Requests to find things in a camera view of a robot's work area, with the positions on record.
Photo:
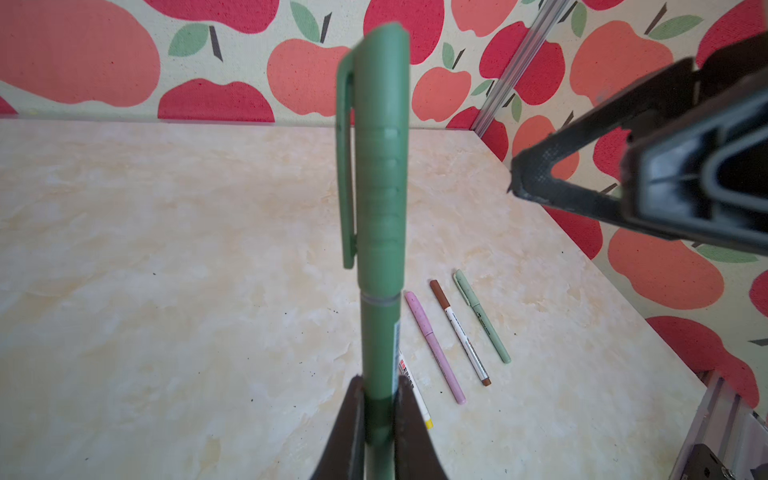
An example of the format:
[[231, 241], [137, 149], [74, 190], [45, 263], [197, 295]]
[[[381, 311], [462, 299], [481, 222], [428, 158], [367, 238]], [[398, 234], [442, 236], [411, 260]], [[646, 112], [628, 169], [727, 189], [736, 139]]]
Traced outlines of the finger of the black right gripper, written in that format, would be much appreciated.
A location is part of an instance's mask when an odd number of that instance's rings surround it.
[[621, 212], [651, 235], [767, 252], [767, 71], [717, 93], [703, 85], [679, 117], [636, 141]]
[[[760, 69], [767, 71], [767, 36], [755, 35], [722, 48], [700, 69], [694, 69], [693, 63], [693, 58], [685, 58], [635, 81], [570, 125], [522, 151], [512, 162], [510, 192], [524, 200], [613, 225], [632, 225], [621, 212], [627, 178], [623, 165], [630, 147], [690, 108], [697, 85], [703, 85], [707, 93], [717, 93], [748, 74]], [[620, 163], [621, 198], [554, 177], [556, 164], [617, 127], [630, 132], [629, 145]]]

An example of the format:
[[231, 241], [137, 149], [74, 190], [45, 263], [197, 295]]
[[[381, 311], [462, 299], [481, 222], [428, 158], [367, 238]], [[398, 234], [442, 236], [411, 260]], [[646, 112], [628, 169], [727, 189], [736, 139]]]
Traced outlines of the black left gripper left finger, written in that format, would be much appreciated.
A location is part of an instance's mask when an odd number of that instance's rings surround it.
[[352, 378], [312, 480], [362, 480], [365, 470], [363, 378]]

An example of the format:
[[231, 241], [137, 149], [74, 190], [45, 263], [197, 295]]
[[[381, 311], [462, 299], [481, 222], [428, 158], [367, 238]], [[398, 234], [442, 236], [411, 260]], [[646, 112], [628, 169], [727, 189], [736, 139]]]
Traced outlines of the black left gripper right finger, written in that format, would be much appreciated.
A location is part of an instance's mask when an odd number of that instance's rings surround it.
[[397, 480], [447, 480], [423, 421], [413, 388], [400, 376], [394, 400], [394, 468]]

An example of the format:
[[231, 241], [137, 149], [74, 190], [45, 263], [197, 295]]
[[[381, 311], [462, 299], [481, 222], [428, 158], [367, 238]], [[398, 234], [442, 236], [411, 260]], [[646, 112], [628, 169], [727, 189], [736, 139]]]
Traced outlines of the white pen yellow end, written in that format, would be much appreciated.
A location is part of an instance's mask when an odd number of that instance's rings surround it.
[[419, 408], [419, 411], [421, 413], [422, 419], [423, 419], [423, 421], [425, 423], [426, 428], [428, 430], [430, 430], [430, 429], [432, 429], [434, 427], [434, 423], [433, 423], [431, 414], [430, 414], [430, 412], [429, 412], [429, 410], [428, 410], [428, 408], [426, 406], [426, 403], [425, 403], [425, 401], [423, 399], [421, 391], [418, 388], [418, 385], [417, 385], [417, 383], [415, 381], [415, 378], [412, 375], [411, 369], [409, 368], [409, 365], [407, 364], [407, 362], [405, 360], [405, 357], [404, 357], [404, 355], [402, 354], [401, 351], [398, 351], [397, 361], [398, 361], [399, 373], [407, 379], [408, 384], [410, 385], [411, 389], [413, 390], [413, 393], [414, 393], [414, 396], [415, 396], [415, 399], [416, 399], [416, 403], [418, 405], [418, 408]]

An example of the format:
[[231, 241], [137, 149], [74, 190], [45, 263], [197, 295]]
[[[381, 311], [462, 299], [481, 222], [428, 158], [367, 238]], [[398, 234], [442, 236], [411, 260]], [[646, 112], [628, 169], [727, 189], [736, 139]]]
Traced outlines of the white pen brown end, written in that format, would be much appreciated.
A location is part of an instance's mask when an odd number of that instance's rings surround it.
[[466, 334], [466, 332], [463, 329], [463, 326], [461, 325], [460, 321], [458, 320], [458, 317], [456, 313], [454, 312], [452, 305], [450, 304], [447, 296], [445, 295], [440, 283], [436, 279], [431, 279], [429, 281], [429, 286], [435, 295], [440, 307], [443, 309], [449, 323], [451, 324], [454, 333], [457, 336], [457, 339], [459, 340], [470, 364], [472, 365], [475, 374], [477, 375], [479, 381], [481, 384], [485, 387], [488, 387], [492, 384], [490, 376], [483, 366], [478, 354], [476, 353], [470, 338]]

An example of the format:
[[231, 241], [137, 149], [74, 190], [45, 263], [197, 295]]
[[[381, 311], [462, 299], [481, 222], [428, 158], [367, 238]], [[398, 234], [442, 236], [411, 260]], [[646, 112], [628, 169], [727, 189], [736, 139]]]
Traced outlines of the light green pen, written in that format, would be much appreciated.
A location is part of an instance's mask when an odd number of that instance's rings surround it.
[[482, 306], [482, 303], [477, 297], [477, 294], [474, 292], [467, 277], [464, 275], [464, 273], [460, 269], [456, 269], [453, 272], [453, 280], [456, 286], [458, 287], [465, 302], [472, 309], [473, 313], [478, 319], [480, 325], [485, 331], [487, 337], [489, 338], [491, 344], [493, 345], [494, 349], [499, 355], [501, 361], [504, 364], [510, 364], [512, 361], [511, 356], [507, 351], [504, 343], [502, 342], [499, 334], [497, 333], [495, 327], [491, 323], [488, 314], [485, 312], [484, 307]]

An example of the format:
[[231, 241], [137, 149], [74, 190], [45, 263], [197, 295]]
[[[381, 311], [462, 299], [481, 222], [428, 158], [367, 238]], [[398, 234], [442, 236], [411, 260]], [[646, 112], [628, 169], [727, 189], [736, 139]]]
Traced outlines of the dark green pen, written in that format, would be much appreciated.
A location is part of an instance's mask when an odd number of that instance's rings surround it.
[[401, 297], [360, 295], [365, 473], [368, 479], [394, 477], [394, 398], [398, 391]]

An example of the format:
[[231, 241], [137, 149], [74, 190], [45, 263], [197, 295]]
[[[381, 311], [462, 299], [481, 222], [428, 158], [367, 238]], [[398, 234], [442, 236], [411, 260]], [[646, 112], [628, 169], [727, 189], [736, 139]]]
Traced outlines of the pink pen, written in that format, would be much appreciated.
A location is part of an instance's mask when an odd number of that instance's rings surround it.
[[417, 296], [411, 291], [406, 291], [404, 293], [404, 297], [409, 309], [411, 310], [411, 313], [413, 314], [417, 322], [419, 330], [424, 336], [432, 352], [432, 355], [435, 358], [444, 379], [446, 380], [446, 383], [456, 403], [459, 405], [465, 405], [467, 402], [466, 396], [450, 366], [448, 359], [445, 356], [445, 353], [439, 341], [437, 340], [434, 334], [432, 325], [420, 301], [418, 300]]

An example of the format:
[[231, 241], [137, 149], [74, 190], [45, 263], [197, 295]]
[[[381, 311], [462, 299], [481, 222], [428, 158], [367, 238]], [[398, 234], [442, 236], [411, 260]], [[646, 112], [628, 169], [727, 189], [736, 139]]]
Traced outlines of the dark green pen cap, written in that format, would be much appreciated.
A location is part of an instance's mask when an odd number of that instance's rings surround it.
[[343, 264], [368, 297], [404, 286], [410, 37], [382, 24], [339, 63], [336, 161]]

